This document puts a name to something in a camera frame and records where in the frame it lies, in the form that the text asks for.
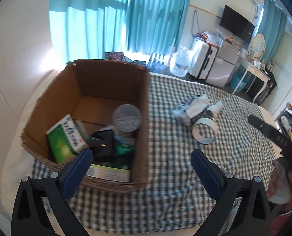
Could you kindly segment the green white medicine box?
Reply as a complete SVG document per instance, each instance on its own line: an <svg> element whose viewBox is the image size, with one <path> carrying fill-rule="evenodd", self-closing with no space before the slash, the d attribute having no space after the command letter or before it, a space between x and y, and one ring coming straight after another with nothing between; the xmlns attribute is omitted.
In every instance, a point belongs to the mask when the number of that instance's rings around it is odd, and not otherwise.
<svg viewBox="0 0 292 236"><path fill-rule="evenodd" d="M69 114L54 124L47 132L49 147L57 163L80 153L87 143Z"/></svg>

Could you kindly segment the wooden chair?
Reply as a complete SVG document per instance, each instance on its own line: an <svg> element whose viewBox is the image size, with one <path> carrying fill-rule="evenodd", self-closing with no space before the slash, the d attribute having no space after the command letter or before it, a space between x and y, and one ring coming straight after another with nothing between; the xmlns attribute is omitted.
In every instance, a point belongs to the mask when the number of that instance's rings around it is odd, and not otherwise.
<svg viewBox="0 0 292 236"><path fill-rule="evenodd" d="M286 103L286 107L275 118L279 130L282 134L290 137L292 134L292 104Z"/></svg>

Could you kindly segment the white tube bottle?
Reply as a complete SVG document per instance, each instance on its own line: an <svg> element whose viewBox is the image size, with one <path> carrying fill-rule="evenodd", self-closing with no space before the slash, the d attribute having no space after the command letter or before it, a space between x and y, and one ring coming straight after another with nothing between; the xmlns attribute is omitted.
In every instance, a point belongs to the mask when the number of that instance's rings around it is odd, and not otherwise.
<svg viewBox="0 0 292 236"><path fill-rule="evenodd" d="M209 118L209 119L214 119L216 118L220 111L223 109L224 107L224 104L222 101L219 101L213 105L210 105L209 107L206 108L206 116Z"/></svg>

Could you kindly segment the white vanity desk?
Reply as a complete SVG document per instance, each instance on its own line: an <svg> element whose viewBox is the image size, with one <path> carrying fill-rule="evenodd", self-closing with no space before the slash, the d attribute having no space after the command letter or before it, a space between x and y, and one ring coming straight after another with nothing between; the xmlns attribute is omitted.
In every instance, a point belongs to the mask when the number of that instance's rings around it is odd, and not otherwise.
<svg viewBox="0 0 292 236"><path fill-rule="evenodd" d="M232 76L234 74L241 78L240 83L242 81L247 83L244 90L250 94L252 103L258 105L261 105L277 87L277 82L272 72L257 68L253 63L240 57L237 60L235 72Z"/></svg>

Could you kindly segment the teal waste bin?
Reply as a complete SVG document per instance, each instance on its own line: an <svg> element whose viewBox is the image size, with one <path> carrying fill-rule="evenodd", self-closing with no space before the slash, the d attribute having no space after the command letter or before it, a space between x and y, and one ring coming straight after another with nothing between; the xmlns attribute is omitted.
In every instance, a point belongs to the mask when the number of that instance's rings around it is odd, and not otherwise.
<svg viewBox="0 0 292 236"><path fill-rule="evenodd" d="M246 82L244 82L244 81L242 81L241 83L240 83L240 80L241 80L241 78L238 76L238 75L236 75L236 74L234 74L233 76L232 76L232 78L231 78L231 81L230 81L230 88L233 90L233 91L235 91L236 93L239 93L239 92L241 92L244 88L245 88L245 86L246 86Z"/></svg>

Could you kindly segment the flat green white package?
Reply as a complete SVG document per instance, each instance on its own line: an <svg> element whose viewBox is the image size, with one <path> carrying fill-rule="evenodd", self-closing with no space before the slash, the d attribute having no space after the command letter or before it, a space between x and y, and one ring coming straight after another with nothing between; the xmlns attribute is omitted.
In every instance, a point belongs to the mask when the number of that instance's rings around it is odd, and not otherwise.
<svg viewBox="0 0 292 236"><path fill-rule="evenodd" d="M121 183L130 182L130 170L91 164L87 176Z"/></svg>

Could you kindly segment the black small box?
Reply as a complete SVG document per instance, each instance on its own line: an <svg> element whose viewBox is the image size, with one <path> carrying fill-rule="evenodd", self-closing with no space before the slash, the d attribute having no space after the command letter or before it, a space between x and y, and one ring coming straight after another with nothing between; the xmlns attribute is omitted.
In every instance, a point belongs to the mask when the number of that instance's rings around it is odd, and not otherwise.
<svg viewBox="0 0 292 236"><path fill-rule="evenodd" d="M112 163L115 159L114 132L111 129L97 131L87 140L93 155L93 164Z"/></svg>

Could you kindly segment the oval vanity mirror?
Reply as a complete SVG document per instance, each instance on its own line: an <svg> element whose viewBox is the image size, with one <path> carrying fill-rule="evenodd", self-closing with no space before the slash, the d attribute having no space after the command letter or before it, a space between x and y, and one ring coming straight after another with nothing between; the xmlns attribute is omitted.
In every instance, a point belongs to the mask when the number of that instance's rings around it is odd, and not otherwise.
<svg viewBox="0 0 292 236"><path fill-rule="evenodd" d="M251 41L249 48L249 56L255 60L260 60L263 54L265 53L265 38L263 34L257 34Z"/></svg>

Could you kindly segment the checkered bed cloth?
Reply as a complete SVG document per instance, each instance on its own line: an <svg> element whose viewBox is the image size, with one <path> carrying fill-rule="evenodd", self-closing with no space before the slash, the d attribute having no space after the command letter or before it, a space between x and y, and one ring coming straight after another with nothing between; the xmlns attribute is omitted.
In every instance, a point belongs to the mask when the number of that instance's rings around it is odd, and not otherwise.
<svg viewBox="0 0 292 236"><path fill-rule="evenodd" d="M191 130L179 124L172 109L194 95L223 102L219 131L201 146ZM83 226L107 233L151 233L200 225L214 206L190 163L201 148L221 170L238 178L269 181L275 152L272 144L247 121L261 117L259 107L220 89L159 75L150 76L149 182L145 188L116 195L81 186L69 201Z"/></svg>

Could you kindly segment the silver mini fridge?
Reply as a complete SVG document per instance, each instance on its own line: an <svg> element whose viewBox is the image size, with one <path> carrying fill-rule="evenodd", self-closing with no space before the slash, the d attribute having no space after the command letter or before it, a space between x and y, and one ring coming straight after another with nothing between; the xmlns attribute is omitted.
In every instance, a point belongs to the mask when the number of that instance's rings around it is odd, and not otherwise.
<svg viewBox="0 0 292 236"><path fill-rule="evenodd" d="M223 88L229 82L239 54L238 47L227 40L223 40L206 78L206 83Z"/></svg>

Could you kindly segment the black white patterned pouch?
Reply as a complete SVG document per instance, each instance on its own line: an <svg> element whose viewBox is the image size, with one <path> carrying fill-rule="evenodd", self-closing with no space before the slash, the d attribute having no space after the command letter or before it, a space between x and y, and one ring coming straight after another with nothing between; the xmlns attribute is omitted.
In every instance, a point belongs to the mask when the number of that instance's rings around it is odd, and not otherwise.
<svg viewBox="0 0 292 236"><path fill-rule="evenodd" d="M190 98L172 110L173 117L180 124L190 127L195 118L204 112L208 104L202 98Z"/></svg>

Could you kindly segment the white suitcase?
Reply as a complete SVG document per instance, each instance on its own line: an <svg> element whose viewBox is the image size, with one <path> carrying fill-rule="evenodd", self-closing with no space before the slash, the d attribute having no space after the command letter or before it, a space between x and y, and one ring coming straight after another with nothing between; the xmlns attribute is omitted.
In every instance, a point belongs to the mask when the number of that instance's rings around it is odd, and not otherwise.
<svg viewBox="0 0 292 236"><path fill-rule="evenodd" d="M192 44L193 57L189 66L189 74L197 79L206 80L216 58L218 47L196 39Z"/></svg>

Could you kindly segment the large water jug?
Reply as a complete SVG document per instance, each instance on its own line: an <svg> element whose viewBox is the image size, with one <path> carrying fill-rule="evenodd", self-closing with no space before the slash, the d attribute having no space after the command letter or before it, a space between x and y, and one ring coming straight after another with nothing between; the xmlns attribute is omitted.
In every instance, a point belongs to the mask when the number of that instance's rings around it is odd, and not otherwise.
<svg viewBox="0 0 292 236"><path fill-rule="evenodd" d="M188 73L191 64L191 51L182 47L175 52L170 61L170 72L177 77L184 77Z"/></svg>

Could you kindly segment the dark floral bag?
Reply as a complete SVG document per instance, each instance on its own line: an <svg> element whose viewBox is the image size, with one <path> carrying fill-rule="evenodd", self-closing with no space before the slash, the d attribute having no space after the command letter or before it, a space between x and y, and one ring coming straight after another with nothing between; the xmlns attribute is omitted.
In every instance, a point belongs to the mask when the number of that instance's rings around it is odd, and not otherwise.
<svg viewBox="0 0 292 236"><path fill-rule="evenodd" d="M105 52L104 58L105 60L112 60L112 61L126 61L125 55L123 52Z"/></svg>

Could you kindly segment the black wall television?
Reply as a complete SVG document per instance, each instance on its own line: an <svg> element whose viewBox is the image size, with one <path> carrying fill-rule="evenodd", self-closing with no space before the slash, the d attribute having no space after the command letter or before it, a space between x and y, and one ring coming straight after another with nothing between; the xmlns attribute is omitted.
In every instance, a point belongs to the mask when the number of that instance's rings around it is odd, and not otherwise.
<svg viewBox="0 0 292 236"><path fill-rule="evenodd" d="M224 7L219 25L247 44L250 42L255 29L251 22L227 5Z"/></svg>

